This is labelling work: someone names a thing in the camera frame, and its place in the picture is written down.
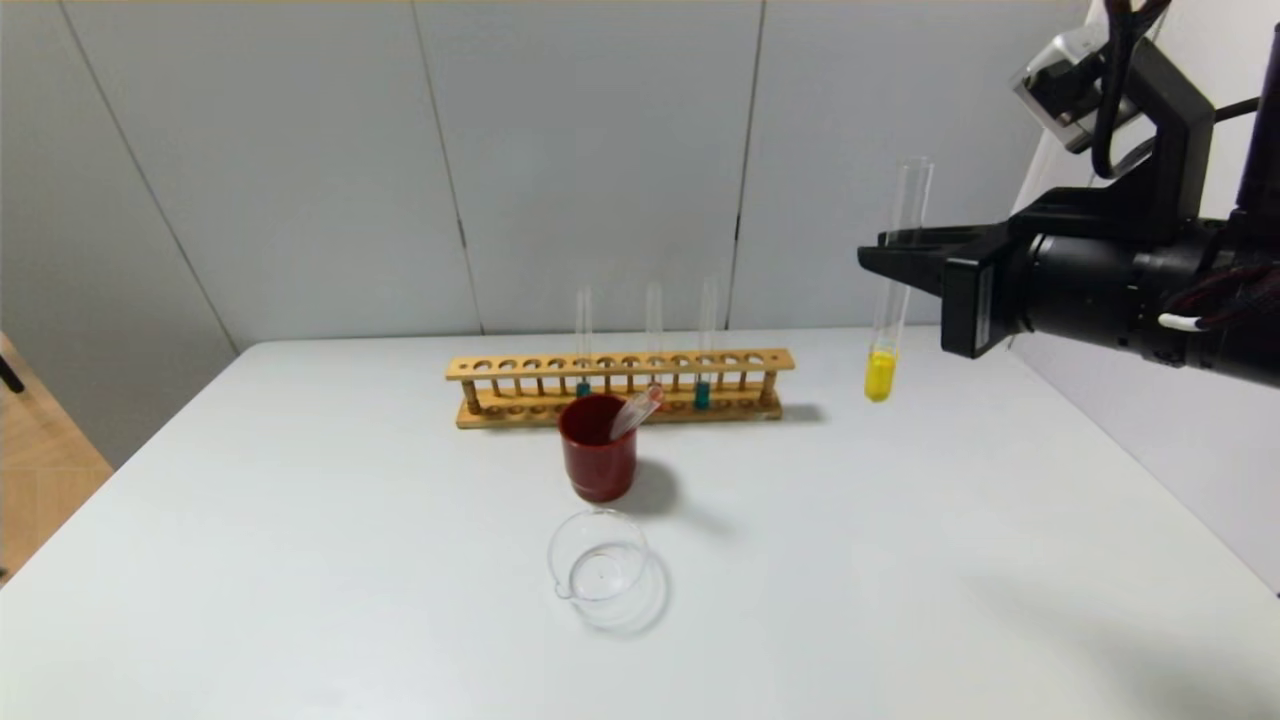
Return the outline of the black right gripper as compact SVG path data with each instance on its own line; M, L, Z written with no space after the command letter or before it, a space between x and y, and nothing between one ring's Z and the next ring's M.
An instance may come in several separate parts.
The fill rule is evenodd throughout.
M1117 348L1133 336L1138 222L1000 222L881 232L861 269L942 299L943 350L977 359L1015 334Z

